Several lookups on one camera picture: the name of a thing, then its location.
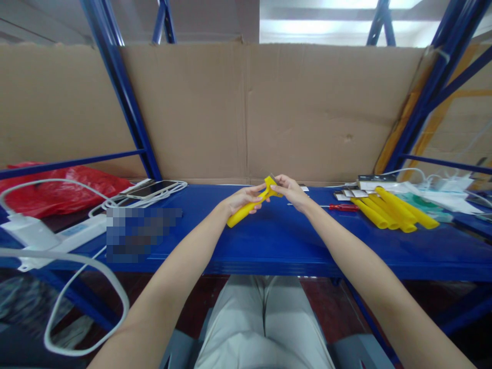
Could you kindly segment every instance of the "cardboard box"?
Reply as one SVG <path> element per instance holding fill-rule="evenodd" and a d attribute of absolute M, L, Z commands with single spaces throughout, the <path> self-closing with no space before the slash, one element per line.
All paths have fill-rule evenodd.
<path fill-rule="evenodd" d="M 161 172 L 191 183 L 307 185 L 370 173 L 424 50 L 322 45 L 135 45 L 121 50 Z M 1 46 L 3 165 L 133 150 L 99 52 Z M 138 157 L 103 162 L 145 176 Z"/>

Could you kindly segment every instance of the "red plastic bag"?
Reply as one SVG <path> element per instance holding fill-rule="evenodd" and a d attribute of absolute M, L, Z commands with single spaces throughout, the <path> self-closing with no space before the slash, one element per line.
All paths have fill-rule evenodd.
<path fill-rule="evenodd" d="M 15 169 L 40 164 L 44 163 L 28 161 L 14 166 L 9 165 L 8 168 Z M 0 180 L 0 193 L 21 183 L 48 178 L 76 180 L 108 197 L 116 196 L 132 185 L 126 179 L 96 169 L 76 166 Z M 104 199 L 75 183 L 46 182 L 15 190 L 7 195 L 5 201 L 18 213 L 43 218 L 48 215 L 70 214 L 82 209 L 93 208 L 102 203 Z"/>

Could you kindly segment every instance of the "person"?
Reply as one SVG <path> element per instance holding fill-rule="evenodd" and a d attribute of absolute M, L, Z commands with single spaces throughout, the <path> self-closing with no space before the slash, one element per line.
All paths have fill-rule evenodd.
<path fill-rule="evenodd" d="M 405 369 L 474 368 L 389 267 L 310 199 L 276 177 L 274 191 L 304 214 L 379 321 Z M 212 257 L 227 219 L 257 202 L 265 184 L 220 202 L 173 250 L 89 368 L 158 368 L 183 305 Z M 259 203 L 251 213 L 261 208 Z M 210 318 L 198 368 L 333 368 L 323 335 L 296 277 L 231 276 Z"/>

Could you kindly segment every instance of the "hand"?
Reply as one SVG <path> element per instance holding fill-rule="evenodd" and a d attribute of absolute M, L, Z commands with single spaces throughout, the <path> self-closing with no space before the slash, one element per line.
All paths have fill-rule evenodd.
<path fill-rule="evenodd" d="M 287 177 L 284 174 L 280 174 L 275 177 L 275 181 L 279 186 L 271 186 L 272 190 L 284 195 L 287 200 L 291 202 L 294 207 L 304 213 L 308 205 L 313 204 L 314 201 L 306 195 L 306 192 L 297 184 L 295 180 Z"/>
<path fill-rule="evenodd" d="M 223 200 L 221 204 L 224 205 L 225 210 L 228 213 L 228 216 L 230 217 L 247 203 L 261 201 L 262 198 L 258 197 L 258 195 L 260 194 L 259 192 L 261 190 L 264 190 L 266 187 L 267 187 L 266 183 L 263 183 L 259 186 L 243 187 L 238 192 L 232 194 L 231 196 Z M 255 206 L 253 210 L 250 211 L 250 214 L 254 214 L 256 213 L 257 210 L 260 209 L 261 209 L 261 204 L 259 203 L 258 205 Z"/>

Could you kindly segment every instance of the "forearm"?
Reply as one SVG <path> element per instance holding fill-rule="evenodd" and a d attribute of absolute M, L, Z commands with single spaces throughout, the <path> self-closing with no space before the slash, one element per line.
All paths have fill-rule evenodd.
<path fill-rule="evenodd" d="M 383 260 L 312 202 L 306 216 L 378 319 L 405 368 L 473 368 Z"/>
<path fill-rule="evenodd" d="M 373 250 L 314 201 L 307 207 L 305 214 L 343 274 L 367 304 L 388 310 L 399 304 L 400 294 L 408 294 L 399 279 Z"/>
<path fill-rule="evenodd" d="M 91 368 L 158 367 L 179 314 L 210 261 L 228 214 L 219 204 L 173 250 Z"/>

